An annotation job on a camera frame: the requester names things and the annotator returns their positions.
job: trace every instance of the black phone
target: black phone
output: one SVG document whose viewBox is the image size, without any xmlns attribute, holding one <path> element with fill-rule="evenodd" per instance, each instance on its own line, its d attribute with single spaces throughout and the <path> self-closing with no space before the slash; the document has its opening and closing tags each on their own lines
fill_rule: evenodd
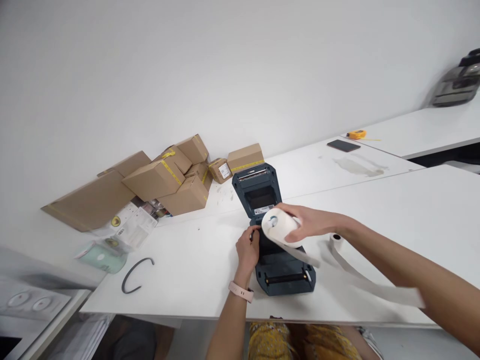
<svg viewBox="0 0 480 360">
<path fill-rule="evenodd" d="M 327 144 L 327 146 L 338 149 L 338 150 L 341 150 L 341 151 L 344 151 L 346 153 L 349 153 L 353 150 L 360 149 L 360 147 L 361 147 L 360 145 L 355 145 L 355 144 L 352 144 L 352 143 L 349 143 L 349 142 L 346 142 L 346 141 L 342 141 L 342 140 L 331 141 Z"/>
</svg>

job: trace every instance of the wristwatch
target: wristwatch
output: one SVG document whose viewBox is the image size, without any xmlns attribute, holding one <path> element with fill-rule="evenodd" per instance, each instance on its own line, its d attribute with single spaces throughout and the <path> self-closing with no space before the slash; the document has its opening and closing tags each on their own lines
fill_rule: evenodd
<svg viewBox="0 0 480 360">
<path fill-rule="evenodd" d="M 254 292 L 252 289 L 248 288 L 248 290 L 245 290 L 244 288 L 241 288 L 233 281 L 230 281 L 230 285 L 228 285 L 228 290 L 230 290 L 235 295 L 247 300 L 250 304 L 254 299 Z"/>
</svg>

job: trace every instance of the yellow patterned fabric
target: yellow patterned fabric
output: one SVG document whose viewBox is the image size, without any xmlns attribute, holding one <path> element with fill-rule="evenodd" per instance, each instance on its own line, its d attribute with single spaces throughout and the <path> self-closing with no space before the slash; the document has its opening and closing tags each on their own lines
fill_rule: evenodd
<svg viewBox="0 0 480 360">
<path fill-rule="evenodd" d="M 362 360 L 338 326 L 253 322 L 249 360 Z"/>
</svg>

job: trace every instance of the hand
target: hand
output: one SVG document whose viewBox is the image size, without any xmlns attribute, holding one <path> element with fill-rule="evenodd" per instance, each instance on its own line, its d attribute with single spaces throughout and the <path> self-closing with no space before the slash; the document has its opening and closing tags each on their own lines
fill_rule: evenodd
<svg viewBox="0 0 480 360">
<path fill-rule="evenodd" d="M 338 232 L 348 219 L 348 216 L 322 210 L 315 210 L 305 206 L 288 205 L 279 203 L 276 208 L 298 218 L 301 222 L 300 227 L 290 232 L 286 237 L 287 243 L 296 243 L 300 240 L 315 235 L 323 235 Z"/>
<path fill-rule="evenodd" d="M 250 226 L 236 242 L 236 252 L 238 254 L 237 274 L 243 278 L 248 277 L 250 279 L 255 265 L 259 262 L 260 228 L 258 225 Z"/>
</svg>

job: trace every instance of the printer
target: printer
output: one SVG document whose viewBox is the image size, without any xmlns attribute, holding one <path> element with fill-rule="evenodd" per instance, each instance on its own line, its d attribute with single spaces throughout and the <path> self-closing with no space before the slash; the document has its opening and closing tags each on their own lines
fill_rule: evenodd
<svg viewBox="0 0 480 360">
<path fill-rule="evenodd" d="M 265 213 L 282 202 L 275 168 L 267 163 L 237 172 L 232 186 L 250 218 L 250 225 L 261 225 Z M 262 229 L 259 233 L 260 255 L 255 275 L 262 290 L 269 296 L 314 291 L 314 268 L 270 241 Z M 297 250 L 305 252 L 303 247 Z"/>
</svg>

